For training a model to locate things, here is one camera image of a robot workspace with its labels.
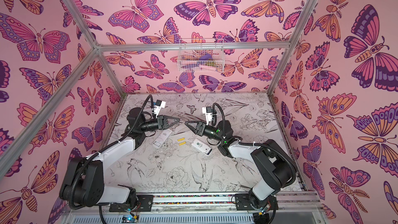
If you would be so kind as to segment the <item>white remote control green buttons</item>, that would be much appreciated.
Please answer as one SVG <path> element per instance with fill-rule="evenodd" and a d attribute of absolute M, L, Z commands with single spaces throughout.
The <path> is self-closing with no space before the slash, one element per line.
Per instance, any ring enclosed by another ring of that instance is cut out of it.
<path fill-rule="evenodd" d="M 166 129 L 166 130 L 163 130 L 160 134 L 159 134 L 159 136 L 154 140 L 154 142 L 153 142 L 153 147 L 154 148 L 160 148 L 162 145 L 163 145 L 163 143 L 165 142 L 165 141 L 167 141 L 167 139 L 169 138 L 169 136 L 171 135 L 171 133 L 172 133 L 173 131 L 171 130 L 171 129 Z"/>

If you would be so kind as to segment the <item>white remote control with display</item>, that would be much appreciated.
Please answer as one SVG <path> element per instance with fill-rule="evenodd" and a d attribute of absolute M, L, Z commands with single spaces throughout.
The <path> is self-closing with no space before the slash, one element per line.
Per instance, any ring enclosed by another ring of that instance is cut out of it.
<path fill-rule="evenodd" d="M 191 146 L 207 156 L 209 156 L 212 152 L 212 148 L 210 146 L 208 146 L 207 144 L 203 143 L 198 139 L 195 139 L 192 142 Z"/>

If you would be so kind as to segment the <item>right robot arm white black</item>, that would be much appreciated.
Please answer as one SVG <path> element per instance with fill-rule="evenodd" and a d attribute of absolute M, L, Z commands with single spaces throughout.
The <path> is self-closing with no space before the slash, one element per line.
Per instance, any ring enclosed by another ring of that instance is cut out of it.
<path fill-rule="evenodd" d="M 296 181 L 296 165 L 274 140 L 244 142 L 242 137 L 234 135 L 229 121 L 221 121 L 217 126 L 203 121 L 187 121 L 184 124 L 197 136 L 215 140 L 223 156 L 245 159 L 256 165 L 261 179 L 248 193 L 248 200 L 254 209 L 271 205 L 278 192 Z"/>

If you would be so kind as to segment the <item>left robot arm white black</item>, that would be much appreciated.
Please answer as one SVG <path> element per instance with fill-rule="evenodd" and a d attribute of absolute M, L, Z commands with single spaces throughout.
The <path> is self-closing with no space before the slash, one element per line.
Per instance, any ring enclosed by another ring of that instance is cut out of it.
<path fill-rule="evenodd" d="M 70 209 L 121 204 L 128 209 L 137 206 L 136 190 L 129 186 L 110 186 L 105 183 L 106 170 L 122 157 L 137 150 L 146 132 L 168 130 L 180 122 L 178 117 L 157 115 L 146 119 L 146 112 L 136 107 L 130 110 L 125 131 L 120 139 L 87 157 L 69 161 L 59 192 Z"/>

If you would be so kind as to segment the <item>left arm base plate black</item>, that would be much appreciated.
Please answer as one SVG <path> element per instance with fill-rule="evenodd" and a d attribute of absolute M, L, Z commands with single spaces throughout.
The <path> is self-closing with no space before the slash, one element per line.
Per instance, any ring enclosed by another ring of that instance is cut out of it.
<path fill-rule="evenodd" d="M 150 212 L 153 206 L 154 195 L 137 195 L 127 203 L 112 203 L 109 207 L 111 213 L 116 212 Z"/>

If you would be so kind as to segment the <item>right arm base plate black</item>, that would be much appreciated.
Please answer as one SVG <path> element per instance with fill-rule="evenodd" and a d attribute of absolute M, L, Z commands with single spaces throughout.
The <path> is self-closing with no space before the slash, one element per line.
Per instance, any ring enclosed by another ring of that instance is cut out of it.
<path fill-rule="evenodd" d="M 278 210 L 278 203 L 274 196 L 270 195 L 264 200 L 258 200 L 253 194 L 235 194 L 234 203 L 238 211 L 268 212 Z"/>

